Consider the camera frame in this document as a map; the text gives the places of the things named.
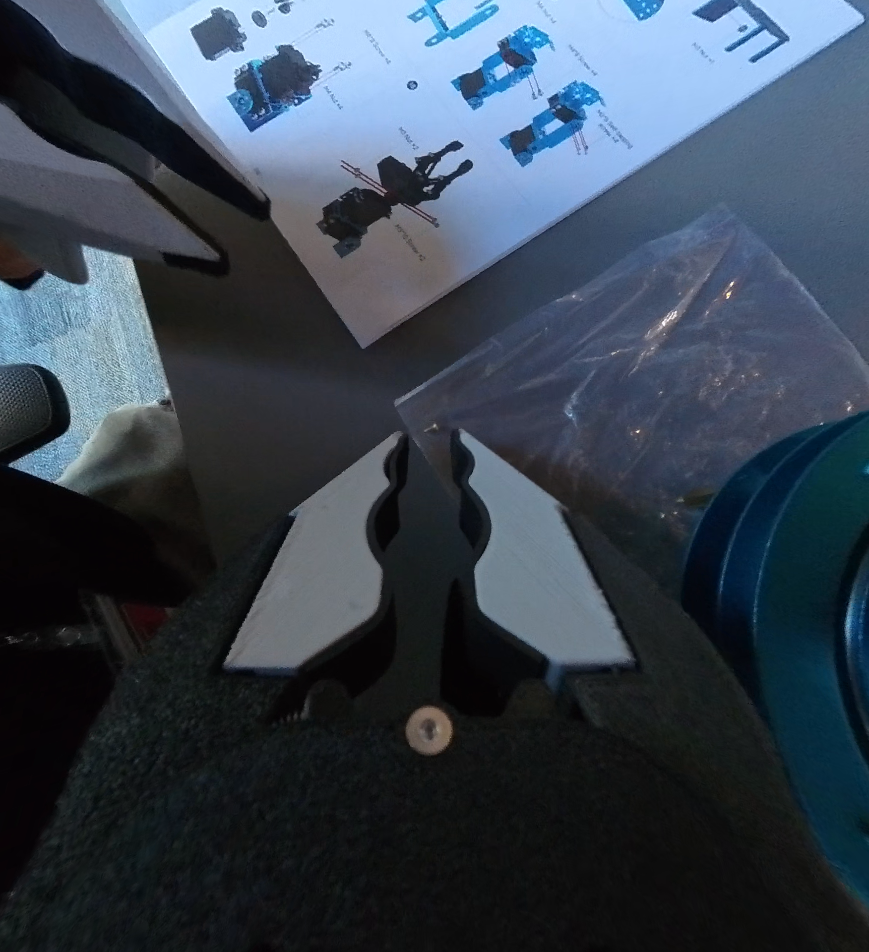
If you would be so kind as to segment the printed instruction booklet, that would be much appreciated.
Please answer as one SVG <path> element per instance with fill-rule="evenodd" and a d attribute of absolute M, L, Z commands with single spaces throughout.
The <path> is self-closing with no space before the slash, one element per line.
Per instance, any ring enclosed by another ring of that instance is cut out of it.
<path fill-rule="evenodd" d="M 835 41 L 850 2 L 25 2 L 109 14 L 361 347 Z"/>

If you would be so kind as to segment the blue round turntable base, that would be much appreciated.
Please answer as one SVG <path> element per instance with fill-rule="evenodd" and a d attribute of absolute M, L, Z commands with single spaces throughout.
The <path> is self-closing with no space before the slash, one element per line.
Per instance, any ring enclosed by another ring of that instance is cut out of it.
<path fill-rule="evenodd" d="M 681 602 L 768 724 L 826 858 L 869 908 L 869 411 L 789 435 L 714 495 Z"/>

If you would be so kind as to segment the large clear plastic bag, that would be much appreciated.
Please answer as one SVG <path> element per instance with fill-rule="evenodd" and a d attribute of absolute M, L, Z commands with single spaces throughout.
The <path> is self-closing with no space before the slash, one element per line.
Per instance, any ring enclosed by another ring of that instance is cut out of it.
<path fill-rule="evenodd" d="M 715 208 L 395 407 L 450 487 L 450 433 L 464 429 L 676 598 L 709 498 L 780 439 L 869 411 L 869 365 L 783 260 Z M 431 422 L 440 433 L 423 433 Z"/>

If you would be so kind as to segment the dark grey desk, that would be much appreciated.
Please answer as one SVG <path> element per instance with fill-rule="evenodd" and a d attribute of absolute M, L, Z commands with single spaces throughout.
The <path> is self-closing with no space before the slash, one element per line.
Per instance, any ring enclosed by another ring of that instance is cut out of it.
<path fill-rule="evenodd" d="M 869 365 L 869 2 L 862 26 L 361 347 L 273 219 L 175 184 L 231 255 L 223 280 L 142 273 L 218 550 L 300 504 L 393 431 L 407 486 L 387 574 L 397 649 L 360 705 L 457 708 L 442 647 L 473 567 L 461 503 L 396 401 L 643 244 L 724 208 L 781 258 Z"/>

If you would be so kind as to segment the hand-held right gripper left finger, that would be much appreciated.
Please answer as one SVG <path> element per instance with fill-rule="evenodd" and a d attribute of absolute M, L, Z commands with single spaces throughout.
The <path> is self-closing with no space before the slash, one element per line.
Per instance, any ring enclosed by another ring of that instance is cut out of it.
<path fill-rule="evenodd" d="M 383 556 L 400 529 L 408 451 L 407 435 L 392 434 L 290 513 L 224 671 L 301 677 L 365 644 L 391 601 Z"/>

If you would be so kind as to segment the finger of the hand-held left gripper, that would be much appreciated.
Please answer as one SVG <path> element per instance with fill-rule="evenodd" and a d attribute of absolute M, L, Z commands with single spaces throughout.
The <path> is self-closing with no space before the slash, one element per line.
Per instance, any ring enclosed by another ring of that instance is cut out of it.
<path fill-rule="evenodd" d="M 208 274 L 228 258 L 150 182 L 60 149 L 0 103 L 0 237 L 38 268 L 81 283 L 88 246 Z"/>
<path fill-rule="evenodd" d="M 54 51 L 55 86 L 103 144 L 134 157 L 148 156 L 253 219 L 270 216 L 271 202 L 265 194 L 229 171 L 143 92 L 58 43 Z"/>

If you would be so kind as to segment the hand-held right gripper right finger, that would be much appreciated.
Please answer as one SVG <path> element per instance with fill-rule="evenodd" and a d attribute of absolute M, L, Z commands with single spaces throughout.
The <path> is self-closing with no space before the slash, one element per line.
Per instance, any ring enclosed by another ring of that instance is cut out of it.
<path fill-rule="evenodd" d="M 465 648 L 499 688 L 633 669 L 619 619 L 566 509 L 464 429 L 451 436 L 461 526 L 474 551 L 474 630 Z"/>

